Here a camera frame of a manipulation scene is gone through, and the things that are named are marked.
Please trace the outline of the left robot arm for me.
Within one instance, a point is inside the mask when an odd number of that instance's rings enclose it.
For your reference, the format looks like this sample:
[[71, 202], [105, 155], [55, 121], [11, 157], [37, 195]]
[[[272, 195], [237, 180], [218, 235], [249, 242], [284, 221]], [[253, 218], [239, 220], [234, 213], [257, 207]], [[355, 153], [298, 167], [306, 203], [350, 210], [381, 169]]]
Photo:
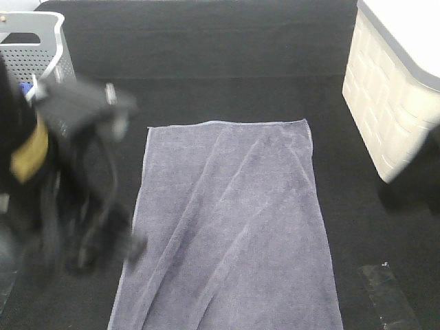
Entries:
[[113, 145], [127, 134], [138, 103], [110, 82], [36, 79], [27, 100], [1, 66], [1, 194], [8, 227], [37, 245], [44, 265], [92, 273], [120, 258], [135, 265], [137, 236], [117, 202]]

